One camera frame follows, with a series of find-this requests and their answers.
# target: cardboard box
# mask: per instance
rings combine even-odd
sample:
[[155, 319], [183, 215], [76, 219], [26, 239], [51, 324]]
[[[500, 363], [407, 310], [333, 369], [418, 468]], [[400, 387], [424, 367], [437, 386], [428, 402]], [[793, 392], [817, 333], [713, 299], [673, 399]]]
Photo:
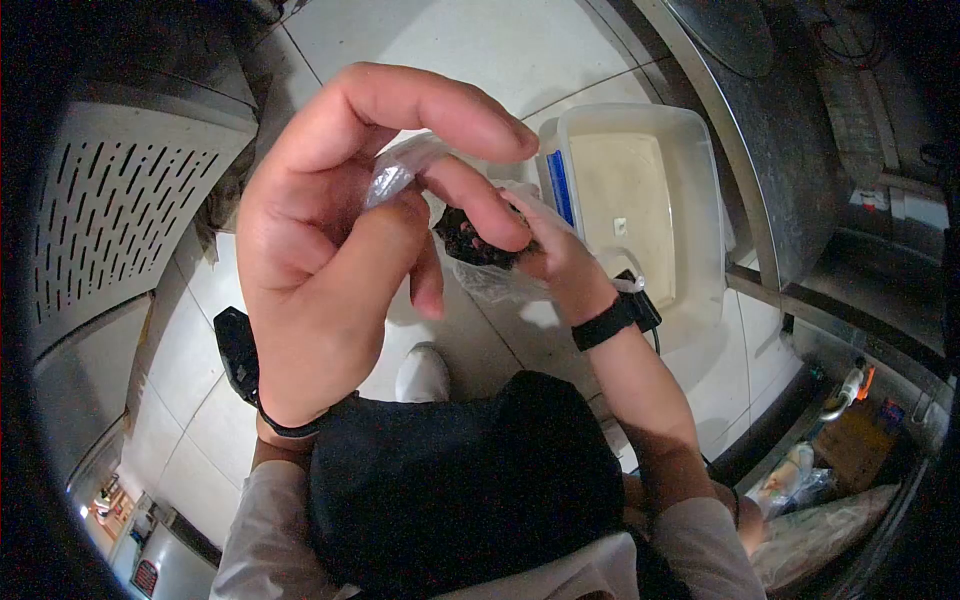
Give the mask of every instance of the cardboard box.
[[845, 492], [860, 493], [870, 488], [896, 439], [896, 430], [887, 433], [878, 422], [875, 406], [860, 402], [824, 425], [813, 450], [833, 468]]

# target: fingernail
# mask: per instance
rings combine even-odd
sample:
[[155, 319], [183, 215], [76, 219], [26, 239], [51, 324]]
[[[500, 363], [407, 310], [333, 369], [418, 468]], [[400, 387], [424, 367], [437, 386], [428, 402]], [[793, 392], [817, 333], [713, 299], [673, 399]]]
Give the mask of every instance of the fingernail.
[[537, 134], [533, 132], [529, 127], [524, 125], [521, 121], [516, 121], [514, 126], [514, 131], [516, 136], [523, 142], [524, 146], [533, 146], [536, 149], [540, 149], [540, 138], [537, 137]]

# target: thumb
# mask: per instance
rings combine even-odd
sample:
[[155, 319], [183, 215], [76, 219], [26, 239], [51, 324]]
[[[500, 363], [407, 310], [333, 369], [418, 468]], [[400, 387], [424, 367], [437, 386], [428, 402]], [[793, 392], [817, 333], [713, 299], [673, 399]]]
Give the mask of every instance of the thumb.
[[318, 273], [359, 311], [384, 315], [423, 249], [430, 209], [420, 193], [405, 189], [357, 218], [333, 257]]

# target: person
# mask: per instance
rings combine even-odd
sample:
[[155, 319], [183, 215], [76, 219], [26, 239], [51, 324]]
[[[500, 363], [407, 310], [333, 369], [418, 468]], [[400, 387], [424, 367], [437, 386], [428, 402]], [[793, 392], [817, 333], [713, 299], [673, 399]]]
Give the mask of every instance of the person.
[[617, 299], [575, 236], [454, 156], [364, 211], [376, 155], [421, 128], [495, 162], [539, 148], [473, 85], [357, 63], [291, 120], [244, 192], [258, 440], [210, 597], [764, 597], [745, 550], [758, 513], [708, 478], [684, 394], [635, 324], [587, 356], [642, 481], [620, 474], [573, 386], [547, 375], [452, 400], [443, 358], [421, 345], [400, 369], [399, 402], [354, 392], [404, 278], [422, 316], [443, 317], [424, 188], [464, 209], [484, 243], [519, 252], [536, 240], [518, 268], [545, 282], [567, 324]]

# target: perforated metal panel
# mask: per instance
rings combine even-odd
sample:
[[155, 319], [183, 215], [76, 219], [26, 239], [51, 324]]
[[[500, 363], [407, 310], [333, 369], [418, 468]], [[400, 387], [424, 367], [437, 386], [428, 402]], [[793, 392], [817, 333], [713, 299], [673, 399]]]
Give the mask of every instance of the perforated metal panel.
[[190, 218], [251, 138], [156, 110], [68, 107], [29, 248], [35, 356], [156, 287]]

